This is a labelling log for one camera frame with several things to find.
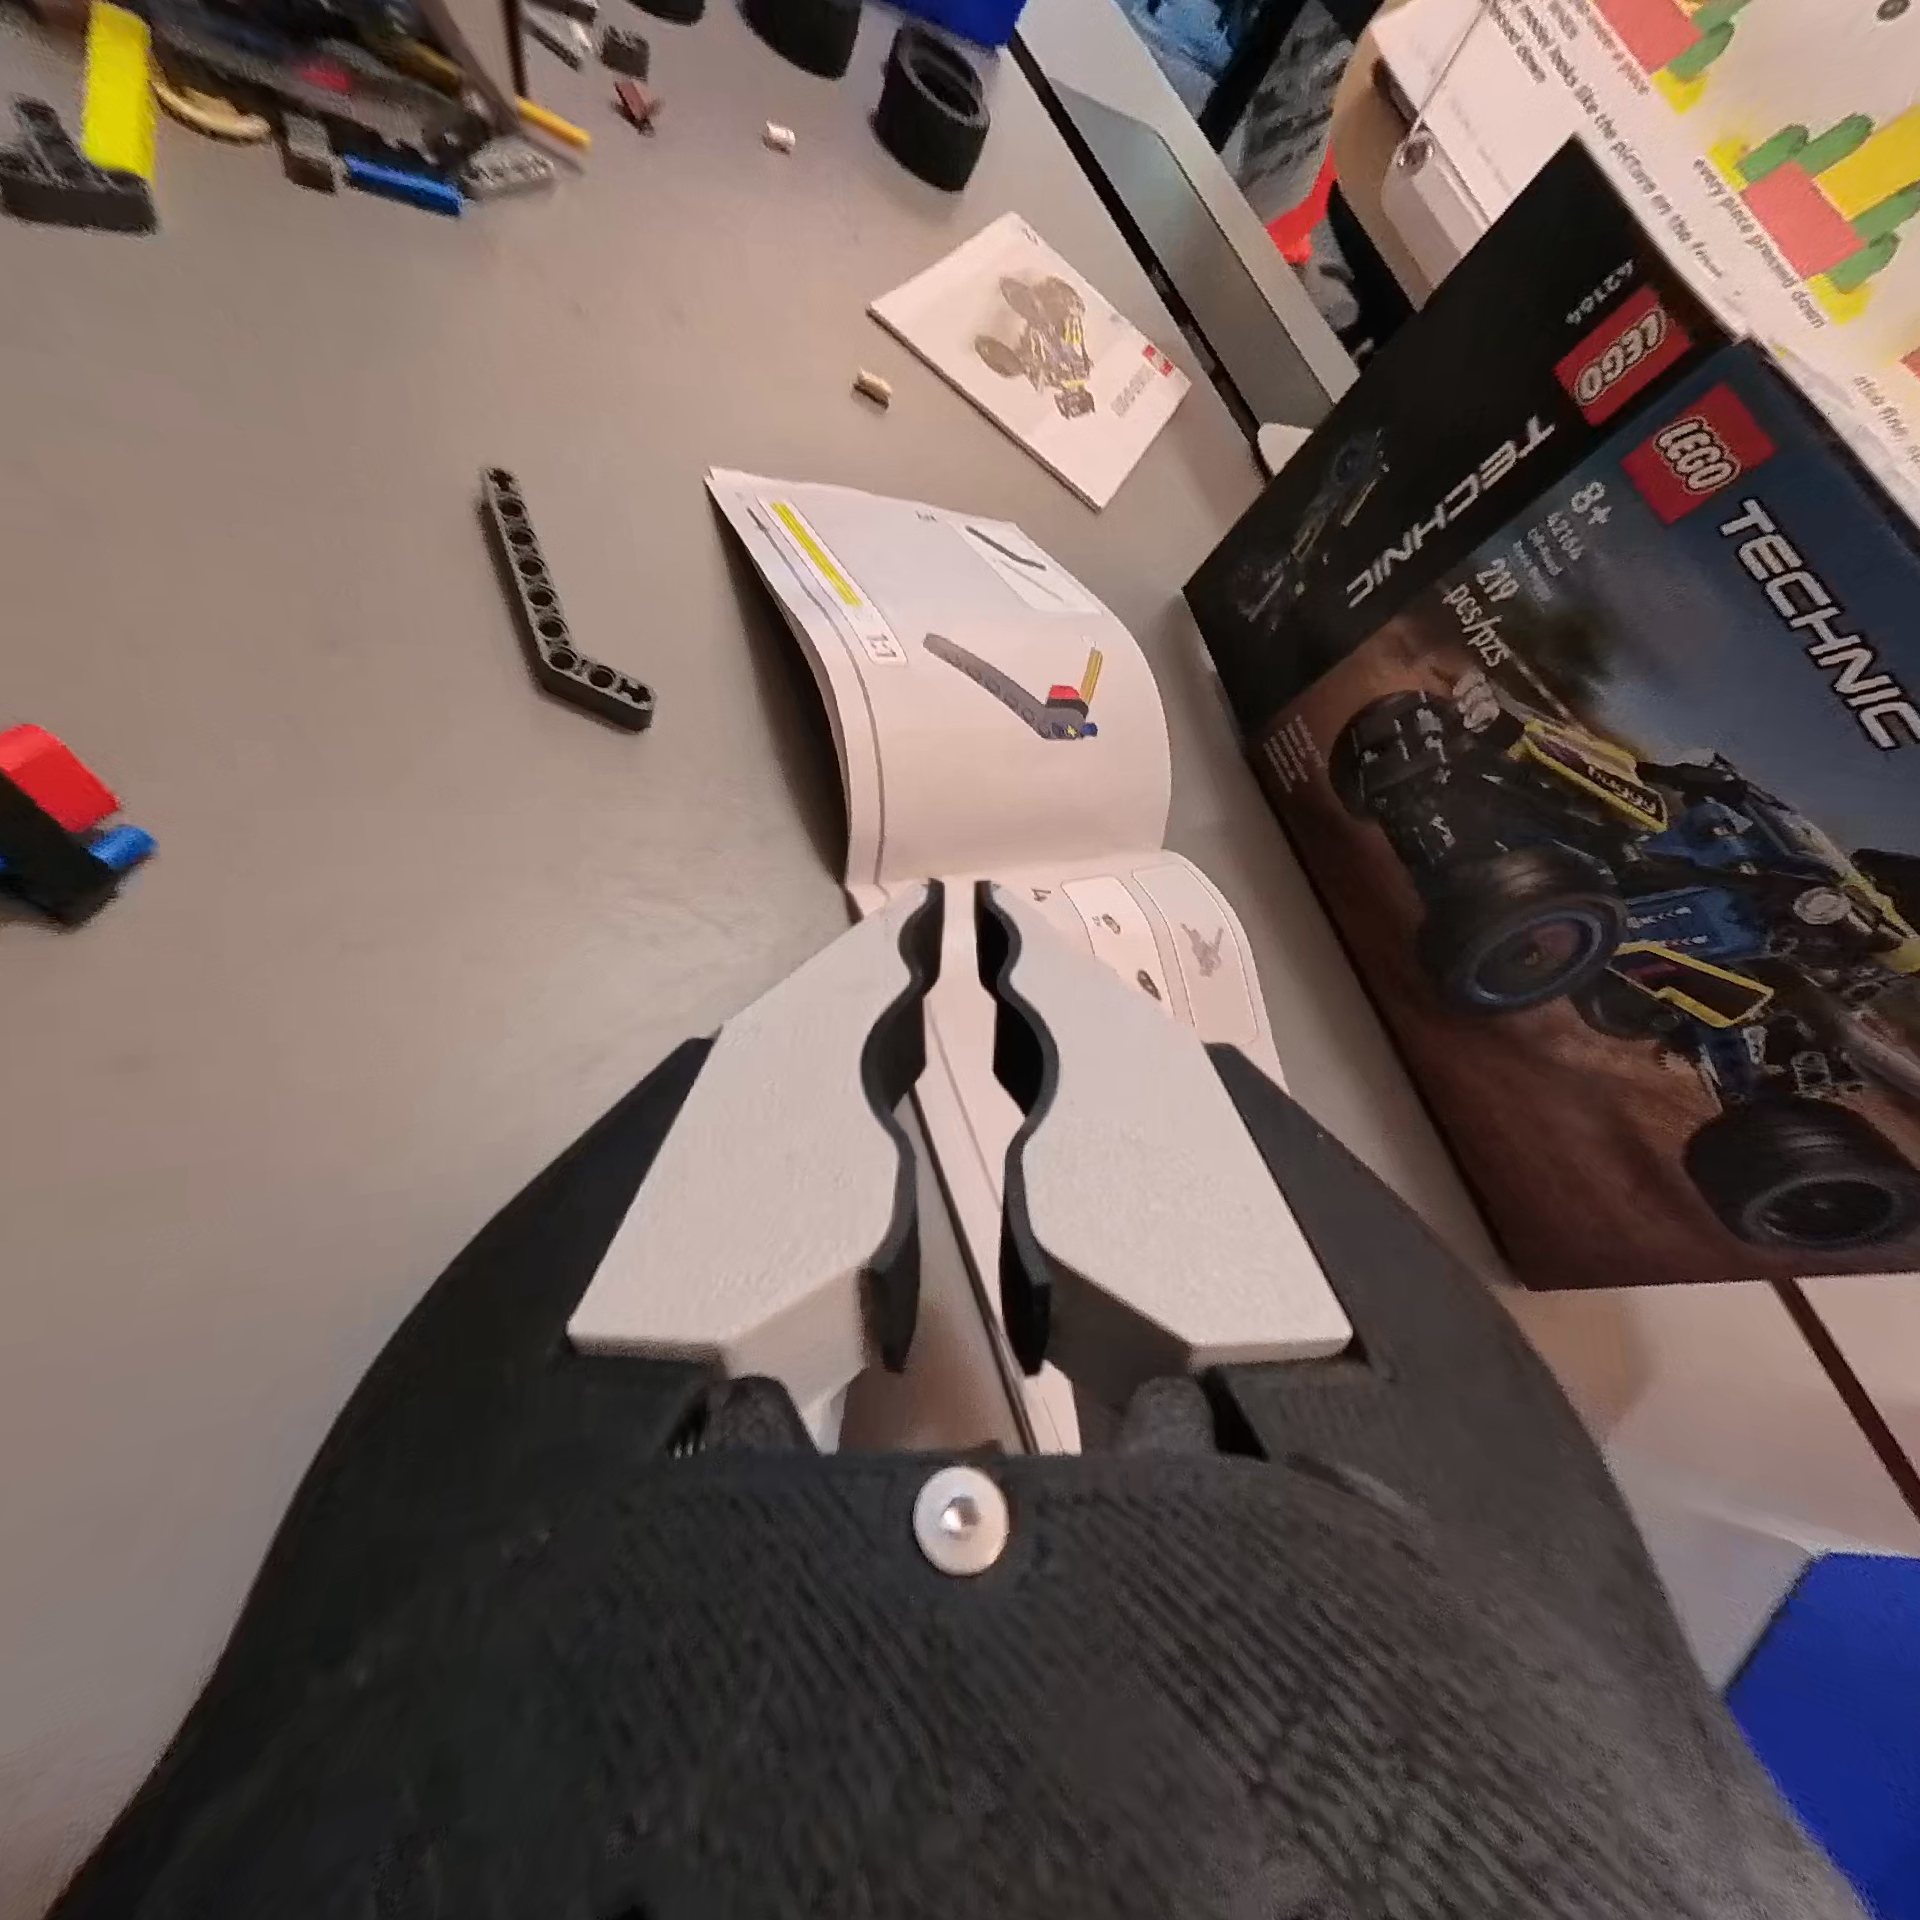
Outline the pile of loose bricks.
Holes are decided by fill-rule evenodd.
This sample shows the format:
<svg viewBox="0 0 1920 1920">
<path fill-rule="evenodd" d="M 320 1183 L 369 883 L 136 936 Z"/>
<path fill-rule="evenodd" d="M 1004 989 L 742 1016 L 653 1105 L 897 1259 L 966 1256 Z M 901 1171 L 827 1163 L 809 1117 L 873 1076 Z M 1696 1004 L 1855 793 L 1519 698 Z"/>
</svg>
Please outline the pile of loose bricks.
<svg viewBox="0 0 1920 1920">
<path fill-rule="evenodd" d="M 658 117 L 646 38 L 599 3 L 5 3 L 10 22 L 78 45 L 78 117 L 5 102 L 5 214 L 40 228 L 155 236 L 160 121 L 442 218 L 540 191 L 594 140 L 530 95 L 530 45 L 599 62 L 630 127 Z"/>
</svg>

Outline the small buggy cover booklet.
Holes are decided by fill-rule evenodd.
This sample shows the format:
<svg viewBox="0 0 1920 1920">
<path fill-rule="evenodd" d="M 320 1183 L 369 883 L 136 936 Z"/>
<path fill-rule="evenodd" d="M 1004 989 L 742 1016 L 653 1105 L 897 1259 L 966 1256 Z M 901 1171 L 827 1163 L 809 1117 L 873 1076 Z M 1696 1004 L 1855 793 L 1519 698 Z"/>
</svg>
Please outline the small buggy cover booklet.
<svg viewBox="0 0 1920 1920">
<path fill-rule="evenodd" d="M 869 317 L 1089 509 L 1177 418 L 1188 372 L 1019 211 L 869 300 Z"/>
</svg>

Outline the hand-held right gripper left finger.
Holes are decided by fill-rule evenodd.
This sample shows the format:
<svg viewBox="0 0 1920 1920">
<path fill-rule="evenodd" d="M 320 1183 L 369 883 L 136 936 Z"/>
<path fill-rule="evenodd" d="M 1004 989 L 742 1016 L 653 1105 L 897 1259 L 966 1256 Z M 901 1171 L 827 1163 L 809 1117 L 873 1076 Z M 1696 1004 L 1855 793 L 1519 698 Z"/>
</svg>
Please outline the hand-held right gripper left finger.
<svg viewBox="0 0 1920 1920">
<path fill-rule="evenodd" d="M 567 1339 L 729 1376 L 901 1372 L 920 1306 L 919 1157 L 944 883 L 848 928 L 714 1030 Z"/>
</svg>

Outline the black angled holed beam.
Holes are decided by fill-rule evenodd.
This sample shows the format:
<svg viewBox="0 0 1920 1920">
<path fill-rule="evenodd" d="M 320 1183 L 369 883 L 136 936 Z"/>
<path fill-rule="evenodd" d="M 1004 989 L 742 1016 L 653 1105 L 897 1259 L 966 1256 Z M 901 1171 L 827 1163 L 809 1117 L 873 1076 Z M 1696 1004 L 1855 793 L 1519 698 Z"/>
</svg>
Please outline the black angled holed beam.
<svg viewBox="0 0 1920 1920">
<path fill-rule="evenodd" d="M 642 734 L 653 727 L 653 689 L 583 649 L 524 486 L 511 465 L 483 465 L 478 480 L 478 517 L 487 530 L 520 649 L 540 691 L 614 731 Z"/>
</svg>

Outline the red black blue brick assembly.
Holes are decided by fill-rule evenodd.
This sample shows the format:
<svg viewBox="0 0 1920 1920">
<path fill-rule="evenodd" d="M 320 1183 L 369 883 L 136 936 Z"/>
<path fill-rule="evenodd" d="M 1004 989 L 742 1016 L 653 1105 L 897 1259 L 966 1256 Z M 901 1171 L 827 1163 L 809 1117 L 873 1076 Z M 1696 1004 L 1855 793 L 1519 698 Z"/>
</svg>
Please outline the red black blue brick assembly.
<svg viewBox="0 0 1920 1920">
<path fill-rule="evenodd" d="M 156 838 L 126 820 L 118 793 L 53 731 L 5 731 L 5 894 L 78 928 L 150 862 Z"/>
</svg>

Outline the red plastic object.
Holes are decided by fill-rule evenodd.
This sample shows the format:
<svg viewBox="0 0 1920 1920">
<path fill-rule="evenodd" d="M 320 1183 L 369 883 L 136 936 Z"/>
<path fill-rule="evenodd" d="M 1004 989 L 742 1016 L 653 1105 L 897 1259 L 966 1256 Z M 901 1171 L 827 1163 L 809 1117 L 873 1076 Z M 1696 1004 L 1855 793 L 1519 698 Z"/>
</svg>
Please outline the red plastic object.
<svg viewBox="0 0 1920 1920">
<path fill-rule="evenodd" d="M 1263 228 L 1275 249 L 1288 256 L 1291 268 L 1308 268 L 1312 255 L 1312 236 L 1325 221 L 1325 209 L 1337 185 L 1337 158 L 1334 149 L 1322 149 L 1322 164 L 1297 204 L 1278 211 Z"/>
</svg>

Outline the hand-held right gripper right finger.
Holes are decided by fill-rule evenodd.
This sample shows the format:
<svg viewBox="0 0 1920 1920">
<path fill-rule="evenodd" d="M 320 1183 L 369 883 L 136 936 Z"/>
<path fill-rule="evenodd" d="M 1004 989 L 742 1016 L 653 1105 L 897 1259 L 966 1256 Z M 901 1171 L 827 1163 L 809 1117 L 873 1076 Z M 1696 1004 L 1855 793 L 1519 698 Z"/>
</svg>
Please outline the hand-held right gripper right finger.
<svg viewBox="0 0 1920 1920">
<path fill-rule="evenodd" d="M 1210 1048 L 1019 889 L 978 882 L 1004 1157 L 1001 1317 L 1027 1374 L 1321 1361 L 1356 1330 Z"/>
</svg>

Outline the instruction booklet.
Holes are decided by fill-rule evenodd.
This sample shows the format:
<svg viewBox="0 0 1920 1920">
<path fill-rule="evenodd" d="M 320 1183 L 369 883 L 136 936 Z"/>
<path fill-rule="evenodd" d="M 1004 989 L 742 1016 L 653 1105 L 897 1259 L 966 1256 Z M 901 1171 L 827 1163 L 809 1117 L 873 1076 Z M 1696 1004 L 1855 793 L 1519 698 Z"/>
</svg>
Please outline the instruction booklet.
<svg viewBox="0 0 1920 1920">
<path fill-rule="evenodd" d="M 1149 658 L 1016 521 L 734 465 L 709 471 L 709 496 L 819 686 L 856 916 L 910 882 L 946 894 L 910 1105 L 966 1259 L 978 1351 L 1032 1450 L 1107 1446 L 1114 1417 L 1057 1368 L 1024 1376 L 1004 1339 L 1004 1163 L 1024 1114 L 993 1069 L 972 889 L 1009 883 L 1166 1019 L 1280 1076 L 1249 929 L 1166 847 L 1174 757 Z"/>
</svg>

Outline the paper sheet with brick pictures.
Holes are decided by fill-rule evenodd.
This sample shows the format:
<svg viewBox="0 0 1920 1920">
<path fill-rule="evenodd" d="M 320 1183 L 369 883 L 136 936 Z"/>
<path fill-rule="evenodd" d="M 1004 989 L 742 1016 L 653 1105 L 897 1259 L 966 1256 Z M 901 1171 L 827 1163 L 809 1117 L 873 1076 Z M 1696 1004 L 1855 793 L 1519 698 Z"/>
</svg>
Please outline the paper sheet with brick pictures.
<svg viewBox="0 0 1920 1920">
<path fill-rule="evenodd" d="M 1917 511 L 1917 3 L 1482 18 Z"/>
</svg>

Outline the toy buggy set box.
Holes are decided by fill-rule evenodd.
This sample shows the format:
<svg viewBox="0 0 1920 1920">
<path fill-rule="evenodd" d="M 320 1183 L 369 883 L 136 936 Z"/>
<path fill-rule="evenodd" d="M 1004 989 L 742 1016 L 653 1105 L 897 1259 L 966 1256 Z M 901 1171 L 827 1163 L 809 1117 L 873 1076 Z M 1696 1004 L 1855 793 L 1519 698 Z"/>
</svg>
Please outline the toy buggy set box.
<svg viewBox="0 0 1920 1920">
<path fill-rule="evenodd" d="M 1186 601 L 1519 1284 L 1917 1274 L 1917 526 L 1579 138 Z"/>
</svg>

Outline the black rubber tyre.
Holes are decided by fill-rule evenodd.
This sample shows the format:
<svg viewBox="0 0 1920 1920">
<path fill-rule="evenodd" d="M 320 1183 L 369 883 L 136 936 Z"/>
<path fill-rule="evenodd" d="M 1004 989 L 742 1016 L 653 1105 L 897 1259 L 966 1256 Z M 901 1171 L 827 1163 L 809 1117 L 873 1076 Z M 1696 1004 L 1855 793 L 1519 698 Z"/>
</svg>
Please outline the black rubber tyre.
<svg viewBox="0 0 1920 1920">
<path fill-rule="evenodd" d="M 877 138 L 940 191 L 962 191 L 988 149 L 990 104 L 978 64 L 919 18 L 901 22 L 893 38 Z"/>
<path fill-rule="evenodd" d="M 787 64 L 839 82 L 847 77 L 864 22 L 864 3 L 744 0 L 747 29 Z"/>
</svg>

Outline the silver flat panel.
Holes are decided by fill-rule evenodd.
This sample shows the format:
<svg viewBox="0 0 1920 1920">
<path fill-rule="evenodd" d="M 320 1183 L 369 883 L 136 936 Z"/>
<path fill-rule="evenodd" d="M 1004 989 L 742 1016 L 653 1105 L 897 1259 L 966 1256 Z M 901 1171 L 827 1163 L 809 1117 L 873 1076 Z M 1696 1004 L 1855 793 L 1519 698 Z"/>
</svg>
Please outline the silver flat panel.
<svg viewBox="0 0 1920 1920">
<path fill-rule="evenodd" d="M 1028 3 L 1016 53 L 1255 438 L 1309 432 L 1356 362 L 1117 3 Z"/>
</svg>

